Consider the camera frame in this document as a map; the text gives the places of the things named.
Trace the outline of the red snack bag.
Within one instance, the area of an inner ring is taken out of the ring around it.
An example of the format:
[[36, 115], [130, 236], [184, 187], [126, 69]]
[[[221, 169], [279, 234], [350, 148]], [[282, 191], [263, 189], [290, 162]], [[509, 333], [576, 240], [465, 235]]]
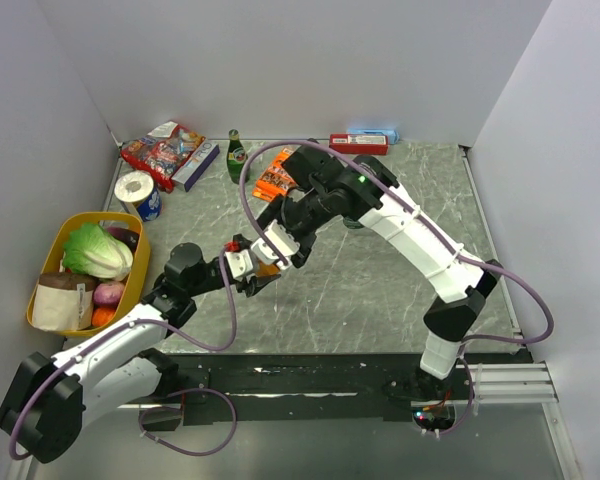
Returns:
[[205, 140], [204, 135], [168, 121], [124, 143], [121, 157], [135, 170], [147, 172], [158, 188], [171, 193], [175, 187], [172, 177]]

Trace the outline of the dark purple eggplant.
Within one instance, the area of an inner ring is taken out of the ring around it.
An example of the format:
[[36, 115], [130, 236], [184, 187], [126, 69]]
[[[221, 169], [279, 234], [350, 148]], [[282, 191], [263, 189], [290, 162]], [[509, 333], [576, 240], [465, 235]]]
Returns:
[[117, 242], [122, 243], [130, 251], [131, 255], [134, 255], [139, 242], [139, 234], [130, 229], [109, 226], [105, 230], [116, 239]]

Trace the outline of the orange fruit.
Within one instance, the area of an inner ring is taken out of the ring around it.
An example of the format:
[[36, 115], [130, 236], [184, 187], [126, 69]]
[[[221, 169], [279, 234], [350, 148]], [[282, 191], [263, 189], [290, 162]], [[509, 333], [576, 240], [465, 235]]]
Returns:
[[108, 325], [115, 317], [116, 309], [109, 306], [98, 306], [93, 311], [91, 325], [99, 328]]

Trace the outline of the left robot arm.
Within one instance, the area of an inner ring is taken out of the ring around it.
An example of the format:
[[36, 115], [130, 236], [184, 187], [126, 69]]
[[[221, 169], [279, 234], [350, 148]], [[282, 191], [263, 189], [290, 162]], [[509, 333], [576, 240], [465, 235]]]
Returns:
[[178, 377], [154, 346], [184, 334], [195, 297], [220, 289], [252, 296], [290, 263], [290, 254], [261, 239], [235, 237], [211, 261], [194, 243], [176, 246], [153, 290], [113, 326], [52, 357], [35, 352], [20, 363], [0, 406], [11, 458], [49, 463], [118, 406], [146, 396], [171, 399]]

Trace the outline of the toilet paper roll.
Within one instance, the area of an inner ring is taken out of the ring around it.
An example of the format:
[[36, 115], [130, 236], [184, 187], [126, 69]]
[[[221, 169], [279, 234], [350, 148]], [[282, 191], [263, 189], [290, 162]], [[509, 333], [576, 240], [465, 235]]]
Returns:
[[162, 210], [162, 199], [153, 178], [144, 171], [132, 171], [115, 183], [114, 195], [123, 210], [143, 222], [155, 220]]

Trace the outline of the red onion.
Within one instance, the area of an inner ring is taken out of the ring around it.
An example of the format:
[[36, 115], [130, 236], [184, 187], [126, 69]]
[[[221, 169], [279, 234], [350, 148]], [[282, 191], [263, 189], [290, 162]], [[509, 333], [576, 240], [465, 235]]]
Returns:
[[97, 306], [117, 307], [125, 290], [125, 284], [119, 281], [100, 283], [93, 293], [93, 302]]

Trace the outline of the orange juice bottle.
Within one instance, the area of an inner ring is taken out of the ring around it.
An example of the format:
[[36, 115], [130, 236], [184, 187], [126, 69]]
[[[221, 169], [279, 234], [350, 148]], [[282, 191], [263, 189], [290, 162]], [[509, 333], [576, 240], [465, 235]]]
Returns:
[[270, 277], [278, 275], [280, 269], [275, 264], [265, 264], [261, 260], [258, 261], [258, 269], [255, 272], [257, 277]]

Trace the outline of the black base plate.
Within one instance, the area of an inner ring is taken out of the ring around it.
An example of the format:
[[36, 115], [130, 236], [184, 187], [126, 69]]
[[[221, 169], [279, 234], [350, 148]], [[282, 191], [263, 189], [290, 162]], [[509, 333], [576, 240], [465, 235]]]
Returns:
[[416, 354], [172, 354], [147, 400], [184, 410], [187, 426], [216, 421], [380, 418], [409, 422], [418, 403], [469, 396], [456, 367], [444, 381], [419, 370]]

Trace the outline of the clear plastic bottle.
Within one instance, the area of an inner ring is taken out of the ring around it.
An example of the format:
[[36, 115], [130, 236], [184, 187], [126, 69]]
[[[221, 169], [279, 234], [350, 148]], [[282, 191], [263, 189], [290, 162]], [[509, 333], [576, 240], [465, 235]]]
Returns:
[[359, 230], [359, 229], [363, 229], [364, 228], [364, 226], [360, 222], [358, 222], [356, 220], [353, 220], [351, 218], [348, 218], [348, 217], [345, 217], [343, 219], [343, 225], [347, 229], [351, 229], [351, 230]]

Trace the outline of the yellow basket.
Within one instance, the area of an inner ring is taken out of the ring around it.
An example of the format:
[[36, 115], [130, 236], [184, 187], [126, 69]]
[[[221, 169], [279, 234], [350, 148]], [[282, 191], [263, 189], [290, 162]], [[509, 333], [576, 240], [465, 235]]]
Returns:
[[124, 279], [125, 289], [115, 314], [102, 326], [93, 327], [91, 325], [91, 317], [88, 317], [88, 323], [80, 329], [41, 328], [44, 331], [65, 337], [90, 337], [120, 320], [139, 302], [146, 278], [151, 249], [142, 221], [127, 213], [105, 211], [83, 212], [67, 219], [60, 227], [56, 234], [56, 238], [51, 244], [41, 273], [59, 273], [64, 255], [63, 246], [64, 243], [69, 240], [70, 234], [85, 223], [100, 224], [101, 222], [113, 222], [120, 225], [126, 225], [131, 231], [139, 235], [138, 246], [133, 253], [132, 268], [130, 273]]

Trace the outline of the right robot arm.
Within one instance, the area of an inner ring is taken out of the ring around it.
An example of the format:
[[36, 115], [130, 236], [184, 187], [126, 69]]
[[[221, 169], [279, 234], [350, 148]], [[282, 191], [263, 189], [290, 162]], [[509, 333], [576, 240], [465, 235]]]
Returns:
[[353, 160], [311, 141], [300, 141], [285, 170], [304, 197], [285, 205], [282, 196], [251, 221], [257, 240], [245, 253], [248, 273], [285, 270], [303, 260], [315, 233], [337, 216], [350, 217], [393, 246], [432, 285], [436, 298], [424, 316], [428, 329], [417, 374], [426, 397], [452, 386], [461, 344], [499, 280], [499, 266], [469, 254], [426, 215], [379, 160]]

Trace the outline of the red flat box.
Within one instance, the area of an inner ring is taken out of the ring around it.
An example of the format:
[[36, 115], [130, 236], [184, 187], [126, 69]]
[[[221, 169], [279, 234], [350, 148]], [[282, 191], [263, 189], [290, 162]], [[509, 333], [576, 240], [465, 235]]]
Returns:
[[382, 134], [338, 133], [330, 136], [329, 147], [349, 155], [386, 155], [389, 142]]

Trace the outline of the brown paper bag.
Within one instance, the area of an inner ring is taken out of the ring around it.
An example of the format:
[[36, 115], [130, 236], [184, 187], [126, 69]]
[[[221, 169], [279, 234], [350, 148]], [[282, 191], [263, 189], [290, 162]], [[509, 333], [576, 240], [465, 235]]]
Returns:
[[91, 326], [94, 277], [70, 272], [39, 276], [33, 300], [31, 324], [44, 331], [78, 331]]

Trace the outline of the green glass bottle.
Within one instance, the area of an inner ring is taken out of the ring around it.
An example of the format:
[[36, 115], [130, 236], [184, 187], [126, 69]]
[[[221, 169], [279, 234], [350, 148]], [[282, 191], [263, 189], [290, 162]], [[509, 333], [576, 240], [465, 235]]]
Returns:
[[229, 177], [234, 184], [240, 182], [241, 173], [244, 170], [245, 162], [248, 159], [248, 153], [240, 140], [237, 129], [231, 129], [228, 133], [229, 144], [226, 155], [226, 165]]

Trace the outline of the plastic cabbage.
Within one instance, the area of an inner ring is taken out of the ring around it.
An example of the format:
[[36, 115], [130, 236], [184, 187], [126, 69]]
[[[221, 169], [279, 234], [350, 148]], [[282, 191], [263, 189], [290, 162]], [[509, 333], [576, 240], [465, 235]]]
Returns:
[[62, 265], [73, 273], [122, 281], [130, 273], [133, 254], [99, 224], [84, 223], [63, 245]]

